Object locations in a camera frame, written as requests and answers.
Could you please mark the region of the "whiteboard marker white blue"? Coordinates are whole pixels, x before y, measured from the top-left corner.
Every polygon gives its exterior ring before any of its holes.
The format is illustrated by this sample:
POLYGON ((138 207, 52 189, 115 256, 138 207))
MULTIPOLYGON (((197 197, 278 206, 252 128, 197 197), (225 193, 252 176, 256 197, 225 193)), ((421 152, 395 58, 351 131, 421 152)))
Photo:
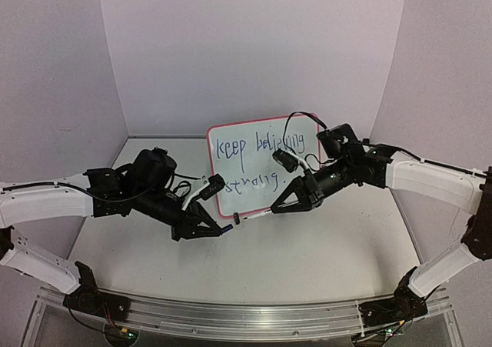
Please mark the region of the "whiteboard marker white blue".
POLYGON ((245 216, 243 218, 243 220, 251 220, 251 219, 260 218, 260 217, 265 216, 265 215, 268 215, 270 213, 271 213, 271 210, 270 209, 267 209, 267 210, 264 210, 264 211, 261 211, 261 212, 254 213, 252 215, 245 216))

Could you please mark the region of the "pink framed whiteboard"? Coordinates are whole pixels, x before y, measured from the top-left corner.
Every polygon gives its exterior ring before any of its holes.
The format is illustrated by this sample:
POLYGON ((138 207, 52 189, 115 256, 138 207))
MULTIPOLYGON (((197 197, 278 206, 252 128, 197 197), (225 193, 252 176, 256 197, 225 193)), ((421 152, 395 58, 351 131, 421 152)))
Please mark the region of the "pink framed whiteboard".
POLYGON ((295 177, 276 163, 272 154, 281 148, 293 150, 301 158, 320 157, 316 134, 321 130, 302 114, 211 127, 207 133, 211 171, 225 181, 217 195, 219 215, 229 219, 235 212, 241 215, 268 209, 295 177))

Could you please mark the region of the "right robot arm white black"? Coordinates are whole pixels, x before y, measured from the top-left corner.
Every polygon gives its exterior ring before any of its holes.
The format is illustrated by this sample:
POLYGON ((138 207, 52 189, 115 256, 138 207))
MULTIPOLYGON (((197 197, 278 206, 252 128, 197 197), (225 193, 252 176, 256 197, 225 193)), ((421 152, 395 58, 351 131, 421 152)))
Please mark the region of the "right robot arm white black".
POLYGON ((409 322, 427 314, 427 297, 456 274, 491 258, 491 172, 421 158, 392 145, 360 140, 349 124, 317 134, 330 165, 294 178, 271 205, 274 214, 308 212, 349 185, 417 193, 469 214, 466 232, 436 258, 408 271, 393 295, 359 305, 366 327, 409 322))

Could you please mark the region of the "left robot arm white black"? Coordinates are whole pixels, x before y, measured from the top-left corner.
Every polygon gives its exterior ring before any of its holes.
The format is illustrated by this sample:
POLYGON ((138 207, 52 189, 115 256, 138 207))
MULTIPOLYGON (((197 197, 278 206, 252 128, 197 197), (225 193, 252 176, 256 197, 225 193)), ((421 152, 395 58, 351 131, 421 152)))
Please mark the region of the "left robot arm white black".
POLYGON ((49 284, 64 294, 71 311, 108 322, 127 319, 129 298, 102 291, 91 268, 71 262, 32 243, 15 225, 62 217, 125 217, 132 211, 169 225, 172 240, 215 238, 232 230, 221 227, 202 206, 219 193, 219 175, 188 177, 179 195, 177 163, 161 148, 141 150, 132 163, 94 168, 47 182, 1 185, 1 264, 49 284))

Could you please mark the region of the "aluminium front rail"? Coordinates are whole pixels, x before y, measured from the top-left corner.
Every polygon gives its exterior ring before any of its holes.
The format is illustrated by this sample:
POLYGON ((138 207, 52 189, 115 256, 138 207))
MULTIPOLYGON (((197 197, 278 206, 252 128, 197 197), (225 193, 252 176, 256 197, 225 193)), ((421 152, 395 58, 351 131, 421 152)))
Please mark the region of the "aluminium front rail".
POLYGON ((297 305, 234 305, 186 302, 126 294, 122 309, 131 339, 122 340, 104 317, 68 311, 64 296, 41 287, 32 307, 23 346, 146 345, 369 345, 462 346, 447 290, 427 300, 427 314, 404 325, 369 327, 366 302, 297 305))

